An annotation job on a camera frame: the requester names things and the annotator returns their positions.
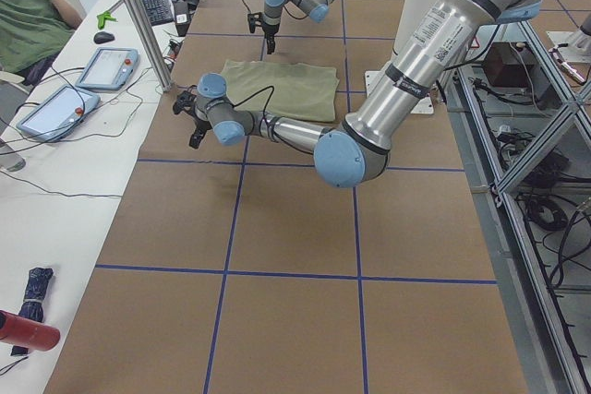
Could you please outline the black computer keyboard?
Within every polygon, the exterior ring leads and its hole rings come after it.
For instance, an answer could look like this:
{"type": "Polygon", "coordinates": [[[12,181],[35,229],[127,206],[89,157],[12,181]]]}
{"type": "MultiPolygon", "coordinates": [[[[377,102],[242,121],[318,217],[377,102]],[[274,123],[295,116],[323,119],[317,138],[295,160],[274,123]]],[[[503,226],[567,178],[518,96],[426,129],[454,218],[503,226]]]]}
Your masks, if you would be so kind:
{"type": "Polygon", "coordinates": [[[152,26],[171,23],[175,20],[170,0],[141,0],[141,2],[152,26]]]}

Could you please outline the red cylinder bottle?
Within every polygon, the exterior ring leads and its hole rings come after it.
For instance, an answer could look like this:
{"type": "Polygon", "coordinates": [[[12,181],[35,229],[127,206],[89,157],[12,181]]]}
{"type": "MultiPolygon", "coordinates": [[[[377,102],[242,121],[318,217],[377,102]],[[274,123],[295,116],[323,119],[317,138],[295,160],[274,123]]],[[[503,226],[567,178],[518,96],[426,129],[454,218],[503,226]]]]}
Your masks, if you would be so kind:
{"type": "Polygon", "coordinates": [[[1,311],[1,341],[18,347],[46,352],[61,339],[57,328],[1,311]]]}

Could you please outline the grey aluminium frame post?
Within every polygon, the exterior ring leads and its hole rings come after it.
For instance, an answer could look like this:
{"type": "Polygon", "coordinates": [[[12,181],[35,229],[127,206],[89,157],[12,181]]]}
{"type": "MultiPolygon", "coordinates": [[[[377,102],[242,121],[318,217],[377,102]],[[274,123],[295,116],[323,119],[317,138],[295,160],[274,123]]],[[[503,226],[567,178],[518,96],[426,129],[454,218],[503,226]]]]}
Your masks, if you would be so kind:
{"type": "Polygon", "coordinates": [[[164,62],[156,36],[152,30],[146,9],[141,0],[123,0],[127,11],[136,28],[143,48],[156,74],[159,84],[164,92],[173,87],[170,71],[164,62]]]}

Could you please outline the olive green long-sleeve shirt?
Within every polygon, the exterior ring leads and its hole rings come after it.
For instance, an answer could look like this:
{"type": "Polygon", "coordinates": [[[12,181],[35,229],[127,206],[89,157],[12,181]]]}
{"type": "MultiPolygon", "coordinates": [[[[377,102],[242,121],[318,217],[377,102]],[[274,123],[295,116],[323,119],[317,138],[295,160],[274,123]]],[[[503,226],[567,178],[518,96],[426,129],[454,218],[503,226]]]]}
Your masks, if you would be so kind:
{"type": "Polygon", "coordinates": [[[336,69],[304,63],[227,60],[221,76],[239,110],[262,111],[311,122],[335,119],[336,69]]]}

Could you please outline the black power adapter box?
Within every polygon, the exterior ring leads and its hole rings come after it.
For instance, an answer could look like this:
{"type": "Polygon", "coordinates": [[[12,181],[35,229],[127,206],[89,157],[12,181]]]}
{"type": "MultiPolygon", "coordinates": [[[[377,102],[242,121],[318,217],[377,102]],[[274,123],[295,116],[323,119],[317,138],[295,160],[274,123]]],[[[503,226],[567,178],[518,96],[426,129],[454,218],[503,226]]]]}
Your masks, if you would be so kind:
{"type": "Polygon", "coordinates": [[[527,48],[518,48],[516,42],[494,42],[482,63],[488,83],[502,88],[534,88],[537,96],[550,87],[541,64],[527,48]]]}

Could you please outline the folded dark blue umbrella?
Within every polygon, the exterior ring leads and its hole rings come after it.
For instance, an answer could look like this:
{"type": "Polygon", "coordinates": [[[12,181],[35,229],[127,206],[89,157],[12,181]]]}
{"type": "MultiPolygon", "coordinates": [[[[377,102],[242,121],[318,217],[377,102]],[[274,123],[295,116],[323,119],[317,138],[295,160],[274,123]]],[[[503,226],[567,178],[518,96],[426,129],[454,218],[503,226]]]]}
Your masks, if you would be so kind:
{"type": "MultiPolygon", "coordinates": [[[[18,316],[27,318],[37,323],[43,322],[44,312],[42,302],[45,299],[49,282],[54,275],[52,268],[33,268],[29,271],[27,285],[24,291],[22,305],[18,312],[18,316]]],[[[41,327],[35,327],[30,332],[27,338],[27,345],[33,343],[34,345],[42,343],[42,339],[37,336],[41,333],[41,327]]],[[[10,355],[12,357],[25,356],[29,354],[29,347],[13,346],[10,355]]]]}

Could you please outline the black computer mouse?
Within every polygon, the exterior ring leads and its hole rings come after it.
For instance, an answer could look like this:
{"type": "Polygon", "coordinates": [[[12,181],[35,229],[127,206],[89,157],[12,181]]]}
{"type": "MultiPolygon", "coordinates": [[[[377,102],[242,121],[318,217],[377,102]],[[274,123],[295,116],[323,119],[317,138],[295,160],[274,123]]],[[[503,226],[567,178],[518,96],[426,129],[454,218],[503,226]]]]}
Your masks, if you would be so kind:
{"type": "Polygon", "coordinates": [[[96,44],[103,44],[112,42],[115,39],[114,34],[107,31],[99,31],[93,36],[93,41],[96,44]]]}

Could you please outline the blue teach pendant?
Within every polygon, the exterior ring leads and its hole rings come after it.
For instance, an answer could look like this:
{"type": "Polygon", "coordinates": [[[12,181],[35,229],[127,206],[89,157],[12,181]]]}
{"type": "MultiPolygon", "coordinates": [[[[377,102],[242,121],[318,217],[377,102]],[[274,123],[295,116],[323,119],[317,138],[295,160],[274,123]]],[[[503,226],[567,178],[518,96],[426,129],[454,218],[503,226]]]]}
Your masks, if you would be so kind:
{"type": "Polygon", "coordinates": [[[76,86],[92,91],[117,91],[131,78],[139,61],[132,48],[99,48],[86,64],[76,86]]]}
{"type": "Polygon", "coordinates": [[[71,133],[99,101],[97,93],[62,86],[21,119],[17,130],[36,141],[56,142],[71,133]]]}

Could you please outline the person in green shirt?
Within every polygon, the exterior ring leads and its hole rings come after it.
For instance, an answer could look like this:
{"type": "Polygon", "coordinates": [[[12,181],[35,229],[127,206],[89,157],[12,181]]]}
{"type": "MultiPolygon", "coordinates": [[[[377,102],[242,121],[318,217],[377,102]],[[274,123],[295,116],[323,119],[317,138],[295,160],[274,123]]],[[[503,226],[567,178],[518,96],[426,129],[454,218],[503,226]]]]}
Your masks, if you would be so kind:
{"type": "Polygon", "coordinates": [[[1,68],[38,84],[81,23],[67,0],[1,0],[1,68]]]}

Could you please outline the near blue teach pendant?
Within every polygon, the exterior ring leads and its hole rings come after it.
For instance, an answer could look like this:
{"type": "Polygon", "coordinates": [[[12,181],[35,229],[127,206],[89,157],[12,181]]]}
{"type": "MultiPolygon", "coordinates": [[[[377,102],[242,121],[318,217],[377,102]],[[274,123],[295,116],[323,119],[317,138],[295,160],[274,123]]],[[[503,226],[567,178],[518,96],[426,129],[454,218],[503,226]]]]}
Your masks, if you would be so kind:
{"type": "Polygon", "coordinates": [[[62,86],[21,119],[17,130],[36,141],[56,142],[71,133],[99,101],[97,93],[62,86]]]}

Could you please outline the far blue teach pendant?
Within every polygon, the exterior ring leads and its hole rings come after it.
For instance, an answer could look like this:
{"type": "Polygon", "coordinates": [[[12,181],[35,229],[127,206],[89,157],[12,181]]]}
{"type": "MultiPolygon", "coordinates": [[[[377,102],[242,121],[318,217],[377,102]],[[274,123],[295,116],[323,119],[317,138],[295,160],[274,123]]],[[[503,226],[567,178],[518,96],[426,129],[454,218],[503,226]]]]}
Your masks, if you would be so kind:
{"type": "Polygon", "coordinates": [[[99,48],[86,64],[76,86],[92,91],[117,91],[131,78],[139,61],[132,48],[99,48]]]}

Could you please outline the green plastic clip tool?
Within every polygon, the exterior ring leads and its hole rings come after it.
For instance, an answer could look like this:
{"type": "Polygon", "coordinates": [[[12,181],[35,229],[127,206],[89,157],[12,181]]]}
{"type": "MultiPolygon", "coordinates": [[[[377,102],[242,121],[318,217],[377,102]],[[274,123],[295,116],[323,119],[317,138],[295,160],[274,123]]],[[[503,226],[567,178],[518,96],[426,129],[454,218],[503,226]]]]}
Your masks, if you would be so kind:
{"type": "Polygon", "coordinates": [[[106,24],[110,21],[116,22],[117,19],[112,15],[109,10],[106,10],[97,16],[97,28],[103,30],[106,24]]]}

